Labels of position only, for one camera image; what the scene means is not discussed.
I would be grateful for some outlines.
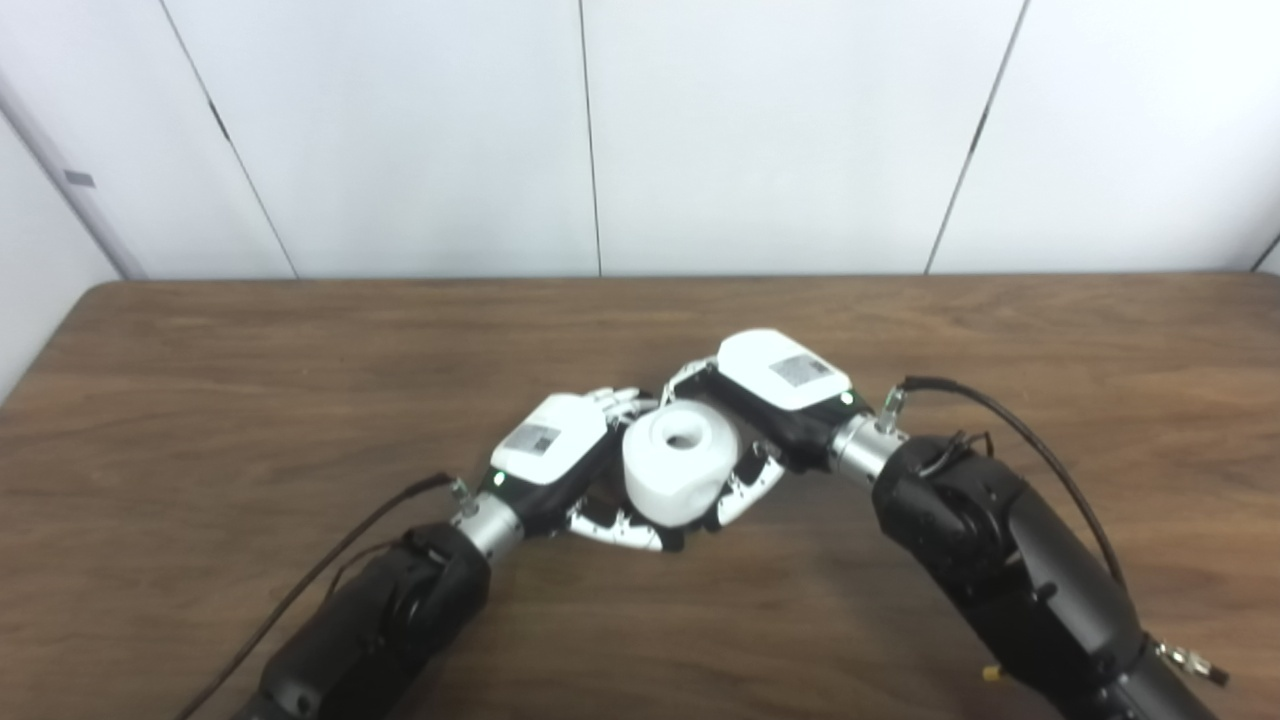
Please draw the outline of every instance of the barcode label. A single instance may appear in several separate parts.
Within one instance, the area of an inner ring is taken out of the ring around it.
[[[525,423],[512,430],[512,433],[507,436],[507,439],[503,441],[502,446],[541,457],[547,452],[547,448],[550,447],[558,437],[559,430],[556,428]]]
[[[826,363],[809,354],[780,360],[769,365],[769,369],[791,383],[791,387],[800,387],[835,373]]]

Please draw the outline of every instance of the wooden table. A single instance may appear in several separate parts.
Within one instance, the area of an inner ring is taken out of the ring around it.
[[[0,716],[164,719],[357,519],[474,478],[552,391],[655,388],[777,327],[881,397],[905,373],[1004,400],[1076,473],[1147,628],[1280,707],[1280,282],[1262,275],[120,283],[90,292],[0,409]],[[922,401],[910,432],[996,429]],[[415,501],[369,542],[451,512]],[[1052,717],[868,497],[783,480],[681,555],[529,542],[415,688],[431,717]],[[308,592],[201,717],[227,717]]]

